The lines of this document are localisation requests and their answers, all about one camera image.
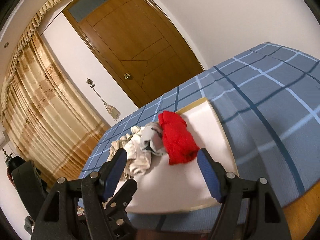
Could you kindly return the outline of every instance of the beige curtain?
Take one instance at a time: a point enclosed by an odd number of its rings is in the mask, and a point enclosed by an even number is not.
[[[37,13],[35,14],[35,16],[31,19],[30,23],[28,24],[28,26],[25,28],[24,32],[22,33],[17,46],[15,47],[13,54],[11,56],[11,60],[10,63],[8,65],[8,73],[10,74],[10,77],[12,78],[15,74],[15,69],[16,69],[16,65],[18,62],[18,57],[21,53],[21,50],[24,48],[24,46],[26,46],[28,44],[28,42],[31,40],[32,35],[36,32],[37,28],[39,27],[40,22],[42,21],[44,15],[47,13],[47,11],[49,11],[53,6],[55,6],[56,4],[60,3],[62,0],[47,0],[42,6],[41,8],[37,11]],[[5,83],[3,84],[3,88],[2,88],[2,94],[1,94],[1,101],[2,102],[6,102],[6,100],[4,100],[3,97],[6,96],[6,94],[4,93],[4,91],[7,90],[7,86],[9,84]]]
[[[21,156],[34,160],[49,185],[61,176],[76,179],[109,127],[61,72],[38,32],[5,82],[3,125]]]

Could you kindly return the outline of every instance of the red towel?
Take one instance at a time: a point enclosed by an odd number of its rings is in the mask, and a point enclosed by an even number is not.
[[[196,158],[200,148],[180,115],[164,111],[159,114],[159,123],[163,129],[163,144],[169,154],[169,165],[187,163]]]

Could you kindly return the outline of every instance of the wooden door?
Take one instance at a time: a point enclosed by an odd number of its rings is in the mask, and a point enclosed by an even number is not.
[[[78,33],[138,107],[203,71],[180,33],[152,5],[107,0],[77,23]]]

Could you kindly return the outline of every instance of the plaid blanket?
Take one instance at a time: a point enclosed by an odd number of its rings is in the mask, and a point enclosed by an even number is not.
[[[111,142],[134,125],[158,120],[207,97],[228,137],[240,177],[265,177],[282,206],[320,178],[320,63],[301,51],[260,44],[191,78],[111,127],[95,147],[80,178],[99,170]],[[137,228],[211,229],[220,207],[168,215],[128,214]],[[239,222],[245,220],[244,201]]]

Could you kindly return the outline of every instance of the tassel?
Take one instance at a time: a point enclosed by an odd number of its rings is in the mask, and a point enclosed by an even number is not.
[[[95,86],[95,84],[93,83],[93,81],[91,79],[87,78],[87,84],[90,85],[90,87],[94,90],[94,92],[96,92],[98,97],[103,101],[104,106],[106,107],[108,113],[112,116],[113,120],[115,120],[115,121],[118,120],[119,116],[120,116],[120,112],[118,111],[118,109],[116,109],[114,106],[109,105],[106,101],[103,100],[103,98],[93,88]]]
[[[104,106],[106,107],[108,113],[112,116],[113,120],[118,120],[120,112],[114,107],[109,105],[108,103],[104,103]]]

